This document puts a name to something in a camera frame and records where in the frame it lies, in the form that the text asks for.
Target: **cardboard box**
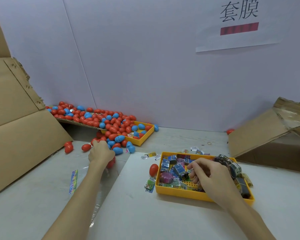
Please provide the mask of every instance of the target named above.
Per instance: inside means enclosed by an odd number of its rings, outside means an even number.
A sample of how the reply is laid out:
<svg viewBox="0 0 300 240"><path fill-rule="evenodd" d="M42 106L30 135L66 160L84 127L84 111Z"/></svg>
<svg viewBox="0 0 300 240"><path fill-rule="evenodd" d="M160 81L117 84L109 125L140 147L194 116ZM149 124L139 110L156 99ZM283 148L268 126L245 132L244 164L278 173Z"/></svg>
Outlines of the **cardboard box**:
<svg viewBox="0 0 300 240"><path fill-rule="evenodd" d="M72 141L28 80L0 28L0 191Z"/></svg>
<svg viewBox="0 0 300 240"><path fill-rule="evenodd" d="M229 134L238 161L300 172L300 103L279 97L273 107Z"/></svg>

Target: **blue plastic egg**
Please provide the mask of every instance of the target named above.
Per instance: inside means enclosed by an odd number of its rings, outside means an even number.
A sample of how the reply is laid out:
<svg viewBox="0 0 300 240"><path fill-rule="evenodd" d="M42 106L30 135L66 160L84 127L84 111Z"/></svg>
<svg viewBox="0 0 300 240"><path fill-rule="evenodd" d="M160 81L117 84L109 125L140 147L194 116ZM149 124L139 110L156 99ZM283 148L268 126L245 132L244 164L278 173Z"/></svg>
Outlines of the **blue plastic egg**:
<svg viewBox="0 0 300 240"><path fill-rule="evenodd" d="M138 129L138 126L136 126L136 125L134 125L134 126L131 127L132 131L136 131L137 129Z"/></svg>
<svg viewBox="0 0 300 240"><path fill-rule="evenodd" d="M77 110L85 111L84 107L81 106L81 105L79 105L79 106L77 107Z"/></svg>
<svg viewBox="0 0 300 240"><path fill-rule="evenodd" d="M139 128L140 130L144 130L146 127L145 127L144 124L141 124L141 123L140 123L140 124L138 125L138 128Z"/></svg>
<svg viewBox="0 0 300 240"><path fill-rule="evenodd" d="M131 141L128 141L126 147L128 148L128 147L130 147L130 146L132 146L132 142L131 142Z"/></svg>
<svg viewBox="0 0 300 240"><path fill-rule="evenodd" d="M101 123L99 124L99 127L100 127L101 129L104 129L104 128L106 127L106 124L103 123L103 122L101 122Z"/></svg>
<svg viewBox="0 0 300 240"><path fill-rule="evenodd" d="M128 152L129 153L134 153L136 151L136 148L134 147L134 145L131 145L128 147Z"/></svg>
<svg viewBox="0 0 300 240"><path fill-rule="evenodd" d="M114 144L116 144L115 141L108 141L108 145L110 146L110 148L113 147Z"/></svg>
<svg viewBox="0 0 300 240"><path fill-rule="evenodd" d="M123 140L124 140L124 136L122 136L122 135L120 135L120 136L117 136L115 139L114 139L114 141L116 142L116 143L120 143L120 142L122 142Z"/></svg>
<svg viewBox="0 0 300 240"><path fill-rule="evenodd" d="M85 117L86 119L92 118L92 114L91 114L91 113L85 113L85 114L84 114L84 117Z"/></svg>
<svg viewBox="0 0 300 240"><path fill-rule="evenodd" d="M116 155L119 155L124 152L124 150L120 147L115 147L112 149Z"/></svg>

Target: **small white label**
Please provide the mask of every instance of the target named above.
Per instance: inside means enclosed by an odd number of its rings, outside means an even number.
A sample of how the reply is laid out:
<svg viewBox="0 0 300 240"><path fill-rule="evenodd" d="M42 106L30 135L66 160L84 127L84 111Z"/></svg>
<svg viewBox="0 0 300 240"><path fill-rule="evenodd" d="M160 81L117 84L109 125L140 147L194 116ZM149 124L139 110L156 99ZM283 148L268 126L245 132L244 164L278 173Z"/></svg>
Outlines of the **small white label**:
<svg viewBox="0 0 300 240"><path fill-rule="evenodd" d="M157 154L157 155L154 156L154 159L155 159L156 161L159 160L160 158L161 158L161 155L160 155L160 154L159 154L159 155Z"/></svg>

